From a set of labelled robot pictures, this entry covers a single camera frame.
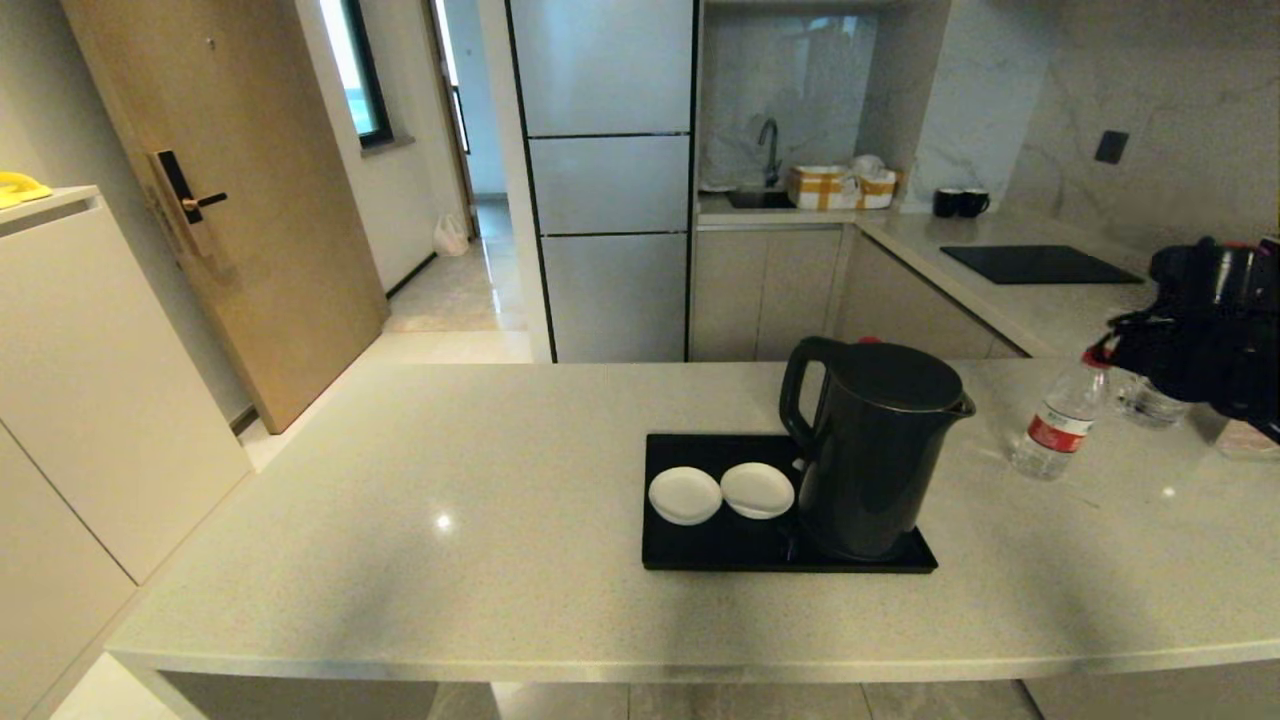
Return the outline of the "black electric kettle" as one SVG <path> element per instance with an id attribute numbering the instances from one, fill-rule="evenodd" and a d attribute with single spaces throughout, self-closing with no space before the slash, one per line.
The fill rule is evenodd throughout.
<path id="1" fill-rule="evenodd" d="M 899 556 L 947 432 L 975 411 L 957 372 L 918 348 L 801 340 L 785 368 L 780 420 L 806 464 L 805 537 L 832 559 Z"/>

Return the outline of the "white QR code card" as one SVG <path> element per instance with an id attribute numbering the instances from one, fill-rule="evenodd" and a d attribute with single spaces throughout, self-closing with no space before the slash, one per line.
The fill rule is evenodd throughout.
<path id="1" fill-rule="evenodd" d="M 1229 420 L 1213 442 L 1225 457 L 1251 462 L 1280 462 L 1280 443 L 1247 421 Z"/>

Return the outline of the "black induction cooktop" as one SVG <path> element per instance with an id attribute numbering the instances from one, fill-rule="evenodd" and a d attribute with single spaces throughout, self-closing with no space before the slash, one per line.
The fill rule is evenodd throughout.
<path id="1" fill-rule="evenodd" d="M 943 246 L 995 284 L 1142 284 L 1138 275 L 1065 245 Z"/>

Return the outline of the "white box yellow tape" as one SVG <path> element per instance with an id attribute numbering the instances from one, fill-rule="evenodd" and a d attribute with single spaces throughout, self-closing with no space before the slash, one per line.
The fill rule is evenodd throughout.
<path id="1" fill-rule="evenodd" d="M 874 174 L 854 174 L 855 196 L 854 208 L 856 210 L 887 209 L 893 202 L 893 196 L 899 184 L 899 173 L 883 169 Z"/>
<path id="2" fill-rule="evenodd" d="M 801 210 L 842 211 L 858 205 L 858 178 L 847 165 L 796 165 L 788 170 L 786 193 Z"/>

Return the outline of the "beige kitchen base cabinets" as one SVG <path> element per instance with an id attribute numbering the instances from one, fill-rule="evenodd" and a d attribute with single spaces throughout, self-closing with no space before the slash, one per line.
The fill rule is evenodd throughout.
<path id="1" fill-rule="evenodd" d="M 1018 346 L 852 227 L 698 232 L 691 360 L 782 361 L 809 336 L 882 340 L 942 359 L 1021 356 Z"/>

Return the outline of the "white round coaster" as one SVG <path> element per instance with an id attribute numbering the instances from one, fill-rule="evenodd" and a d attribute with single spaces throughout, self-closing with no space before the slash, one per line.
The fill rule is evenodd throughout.
<path id="1" fill-rule="evenodd" d="M 780 469 L 764 462 L 741 462 L 719 479 L 723 501 L 740 516 L 771 520 L 786 514 L 795 502 L 795 488 Z"/>
<path id="2" fill-rule="evenodd" d="M 703 524 L 723 503 L 718 482 L 707 471 L 691 466 L 658 473 L 649 484 L 646 496 L 657 514 L 677 527 Z"/>

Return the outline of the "black rectangular tray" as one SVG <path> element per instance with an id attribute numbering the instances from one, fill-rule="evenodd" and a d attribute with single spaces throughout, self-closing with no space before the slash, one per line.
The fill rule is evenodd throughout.
<path id="1" fill-rule="evenodd" d="M 799 489 L 803 473 L 794 466 L 797 457 L 797 446 L 787 436 L 650 433 L 645 483 L 652 486 L 671 468 L 696 468 L 719 479 L 740 462 L 764 462 L 780 469 Z M 931 574 L 940 565 L 918 529 L 902 538 L 899 555 L 891 559 L 838 559 L 822 553 L 804 534 L 796 509 L 754 520 L 728 505 L 691 527 L 667 521 L 646 505 L 641 559 L 653 571 Z"/>

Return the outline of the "tall grey refrigerator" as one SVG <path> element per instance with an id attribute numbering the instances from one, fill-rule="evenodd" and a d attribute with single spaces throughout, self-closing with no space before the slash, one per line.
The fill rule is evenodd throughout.
<path id="1" fill-rule="evenodd" d="M 687 352 L 698 0 L 506 0 L 558 363 Z"/>

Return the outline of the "dark framed window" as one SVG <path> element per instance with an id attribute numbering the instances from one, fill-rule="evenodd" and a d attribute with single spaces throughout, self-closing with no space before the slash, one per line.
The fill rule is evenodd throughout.
<path id="1" fill-rule="evenodd" d="M 361 149 L 394 140 L 360 0 L 319 0 L 346 106 Z"/>

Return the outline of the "light wooden door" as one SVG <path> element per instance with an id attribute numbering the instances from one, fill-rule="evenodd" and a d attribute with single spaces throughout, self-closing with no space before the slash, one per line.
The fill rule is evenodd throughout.
<path id="1" fill-rule="evenodd" d="M 296 0 L 60 0 L 182 270 L 273 434 L 389 307 Z M 147 152 L 173 150 L 218 259 L 187 254 Z"/>

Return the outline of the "white storage cabinet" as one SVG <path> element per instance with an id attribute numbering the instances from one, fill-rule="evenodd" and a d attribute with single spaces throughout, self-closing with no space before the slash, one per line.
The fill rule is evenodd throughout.
<path id="1" fill-rule="evenodd" d="M 0 720 L 252 470 L 101 191 L 0 209 Z"/>

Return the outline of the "yellow object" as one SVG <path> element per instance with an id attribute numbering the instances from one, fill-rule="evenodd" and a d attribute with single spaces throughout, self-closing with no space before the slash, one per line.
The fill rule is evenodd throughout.
<path id="1" fill-rule="evenodd" d="M 0 210 L 47 199 L 52 190 L 29 176 L 0 172 Z"/>

